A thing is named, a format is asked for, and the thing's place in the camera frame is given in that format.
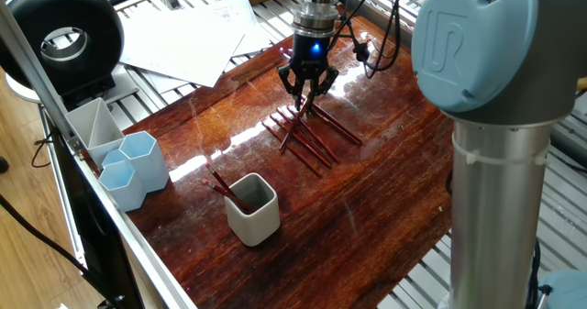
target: reddish-brown wood grain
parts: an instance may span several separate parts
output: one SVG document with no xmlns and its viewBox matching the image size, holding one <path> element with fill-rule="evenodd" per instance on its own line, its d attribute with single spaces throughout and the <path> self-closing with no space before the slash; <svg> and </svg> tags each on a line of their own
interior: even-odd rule
<svg viewBox="0 0 587 309">
<path fill-rule="evenodd" d="M 382 37 L 362 18 L 353 25 L 363 39 Z M 281 155 L 260 123 L 278 130 L 268 115 L 293 102 L 275 71 L 291 43 L 129 130 L 157 138 L 171 180 L 128 215 L 200 309 L 373 308 L 449 230 L 452 123 L 419 92 L 409 50 L 372 80 L 350 42 L 330 52 L 341 73 L 317 103 L 364 143 L 310 115 L 341 159 L 329 170 L 306 152 L 318 178 L 291 152 Z M 282 220 L 275 234 L 255 248 L 238 240 L 222 196 L 202 185 L 206 161 L 228 183 L 257 172 L 271 184 Z"/>
</svg>

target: light blue joint cover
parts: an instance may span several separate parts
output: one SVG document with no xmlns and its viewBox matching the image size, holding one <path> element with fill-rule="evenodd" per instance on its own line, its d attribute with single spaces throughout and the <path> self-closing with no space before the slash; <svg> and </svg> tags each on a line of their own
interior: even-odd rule
<svg viewBox="0 0 587 309">
<path fill-rule="evenodd" d="M 562 270 L 546 275 L 540 285 L 552 287 L 547 309 L 587 308 L 587 273 L 577 270 Z"/>
<path fill-rule="evenodd" d="M 538 0 L 426 0 L 412 39 L 424 96 L 449 112 L 487 104 L 522 65 L 537 13 Z"/>
</svg>

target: black cable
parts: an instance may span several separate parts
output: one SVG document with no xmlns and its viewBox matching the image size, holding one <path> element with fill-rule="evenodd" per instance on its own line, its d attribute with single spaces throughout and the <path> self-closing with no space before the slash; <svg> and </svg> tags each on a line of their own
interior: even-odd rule
<svg viewBox="0 0 587 309">
<path fill-rule="evenodd" d="M 332 41 L 330 42 L 330 45 L 328 46 L 328 50 L 332 50 L 332 48 L 334 48 L 334 46 L 337 44 L 338 36 L 340 35 L 340 32 L 342 31 L 342 29 L 344 29 L 344 27 L 349 23 L 350 19 L 355 16 L 355 14 L 357 13 L 357 11 L 359 11 L 359 8 L 366 1 L 367 0 L 360 0 L 359 4 L 357 6 L 355 6 L 355 8 L 350 13 L 350 16 L 347 17 L 347 15 L 344 15 L 345 18 L 342 21 L 342 23 L 340 24 L 340 27 L 338 28 L 337 32 L 332 36 Z"/>
<path fill-rule="evenodd" d="M 79 271 L 83 273 L 83 278 L 88 281 L 92 287 L 94 287 L 99 293 L 102 294 L 106 298 L 106 300 L 112 304 L 115 309 L 124 309 L 124 306 L 116 300 L 116 297 L 109 293 L 109 291 L 104 287 L 99 287 L 98 284 L 100 283 L 98 279 L 94 277 L 94 275 L 82 265 L 72 254 L 70 254 L 65 248 L 59 246 L 56 242 L 49 239 L 47 236 L 43 235 L 40 231 L 38 231 L 34 226 L 32 226 L 6 199 L 5 197 L 0 194 L 0 205 L 4 207 L 4 209 L 22 226 L 24 227 L 31 235 L 33 235 L 38 240 L 44 242 L 49 247 L 53 248 L 56 252 L 61 254 L 65 259 L 67 259 L 72 265 L 75 266 Z"/>
<path fill-rule="evenodd" d="M 353 39 L 353 44 L 355 45 L 355 49 L 353 51 L 357 54 L 357 60 L 363 62 L 363 66 L 365 68 L 365 75 L 368 79 L 370 79 L 374 76 L 374 74 L 376 72 L 389 70 L 395 64 L 395 61 L 397 60 L 397 57 L 399 56 L 400 42 L 401 42 L 401 22 L 400 22 L 400 11 L 399 11 L 400 0 L 393 1 L 392 12 L 390 14 L 387 29 L 385 30 L 385 35 L 383 37 L 382 46 L 379 49 L 375 48 L 376 50 L 379 51 L 379 53 L 378 53 L 377 61 L 375 62 L 374 65 L 367 61 L 367 59 L 369 58 L 368 44 L 367 43 L 360 44 L 357 41 L 357 39 L 354 36 L 354 33 L 352 33 L 352 28 L 350 25 L 350 20 L 355 16 L 355 14 L 359 10 L 359 8 L 366 1 L 367 0 L 361 0 L 359 2 L 359 4 L 355 7 L 355 9 L 352 11 L 350 16 L 348 16 L 348 17 L 347 17 L 347 12 L 345 10 L 345 15 L 341 18 L 342 23 L 340 24 L 340 27 L 338 28 L 337 32 L 333 36 L 332 41 L 330 42 L 330 45 L 328 46 L 328 50 L 331 50 L 337 44 L 338 38 L 340 38 L 340 33 L 344 29 L 344 27 L 349 27 L 350 36 Z M 395 20 L 395 37 L 394 37 L 395 38 L 395 50 L 393 51 L 392 56 L 385 56 L 384 55 L 385 45 L 387 44 L 389 32 L 392 29 L 392 25 L 393 25 L 394 20 Z M 391 59 L 391 60 L 387 65 L 380 67 L 381 60 L 383 58 Z"/>
<path fill-rule="evenodd" d="M 366 43 L 367 43 L 367 44 L 369 44 L 369 43 L 373 43 L 373 41 L 372 41 L 372 39 L 368 39 Z M 379 50 L 379 48 L 377 48 L 377 46 L 375 45 L 375 43 L 373 43 L 373 48 L 374 48 L 374 49 L 375 49 L 375 51 L 377 51 L 378 53 L 382 53 L 382 51 L 381 51 L 381 50 Z M 388 56 L 388 55 L 385 55 L 385 54 L 383 54 L 383 58 L 384 58 L 384 59 L 391 59 L 391 58 L 393 58 L 393 56 Z"/>
<path fill-rule="evenodd" d="M 39 155 L 40 150 L 43 149 L 43 146 L 45 146 L 45 144 L 52 143 L 52 141 L 49 140 L 49 138 L 53 135 L 53 132 L 54 131 L 55 131 L 55 129 L 51 130 L 51 132 L 44 139 L 37 140 L 35 142 L 35 145 L 39 145 L 39 147 L 37 148 L 37 151 L 35 152 L 35 155 L 33 156 L 33 160 L 30 161 L 30 165 L 33 168 L 44 168 L 44 167 L 47 167 L 47 166 L 51 165 L 51 162 L 47 162 L 47 163 L 45 163 L 43 165 L 36 165 L 35 164 L 35 160 L 37 159 L 37 156 Z"/>
<path fill-rule="evenodd" d="M 447 182 L 445 183 L 445 187 L 447 189 L 447 193 L 452 196 L 452 187 L 450 184 L 452 183 L 452 171 L 449 172 L 449 176 L 447 177 Z"/>
<path fill-rule="evenodd" d="M 578 171 L 578 172 L 582 172 L 584 174 L 587 174 L 587 169 L 584 169 L 584 168 L 579 167 L 579 166 L 575 166 L 574 164 L 568 163 L 565 160 L 561 160 L 561 161 L 562 161 L 562 163 L 564 163 L 565 165 L 567 165 L 567 167 L 571 168 L 572 170 Z"/>
<path fill-rule="evenodd" d="M 387 65 L 380 67 L 381 60 L 383 57 L 383 53 L 385 52 L 385 45 L 387 44 L 387 38 L 389 37 L 389 32 L 392 28 L 392 23 L 395 21 L 395 49 L 393 50 L 393 55 L 391 60 L 388 62 Z M 400 42 L 402 39 L 402 27 L 400 21 L 400 0 L 393 1 L 392 13 L 390 14 L 390 21 L 387 25 L 387 29 L 385 30 L 385 35 L 383 37 L 382 46 L 380 48 L 380 53 L 378 54 L 377 61 L 374 65 L 369 64 L 368 62 L 364 62 L 365 68 L 369 68 L 372 70 L 371 73 L 366 72 L 365 75 L 368 79 L 372 78 L 376 72 L 386 71 L 392 68 L 397 60 L 397 57 L 400 54 Z"/>
<path fill-rule="evenodd" d="M 534 258 L 532 258 L 532 272 L 530 273 L 530 282 L 528 286 L 528 296 L 526 298 L 526 309 L 536 309 L 538 307 L 539 289 L 538 289 L 538 269 L 540 268 L 540 242 L 536 239 L 534 246 Z"/>
</svg>

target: white hexagonal container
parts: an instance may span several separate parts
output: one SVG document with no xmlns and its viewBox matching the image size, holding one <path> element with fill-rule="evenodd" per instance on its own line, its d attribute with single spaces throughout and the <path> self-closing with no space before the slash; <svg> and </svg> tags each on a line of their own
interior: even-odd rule
<svg viewBox="0 0 587 309">
<path fill-rule="evenodd" d="M 118 209 L 127 212 L 143 205 L 147 192 L 130 161 L 107 165 L 98 181 L 114 199 Z"/>
<path fill-rule="evenodd" d="M 145 191 L 157 191 L 169 180 L 169 170 L 157 143 L 157 139 L 146 131 L 125 136 L 120 151 L 137 171 Z"/>
</svg>

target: ur logo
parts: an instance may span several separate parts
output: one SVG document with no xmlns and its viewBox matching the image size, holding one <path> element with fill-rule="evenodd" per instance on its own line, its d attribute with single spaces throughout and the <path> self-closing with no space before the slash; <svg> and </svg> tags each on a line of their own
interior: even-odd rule
<svg viewBox="0 0 587 309">
<path fill-rule="evenodd" d="M 431 76 L 456 84 L 462 75 L 458 63 L 467 18 L 444 12 L 428 13 L 424 70 Z"/>
</svg>

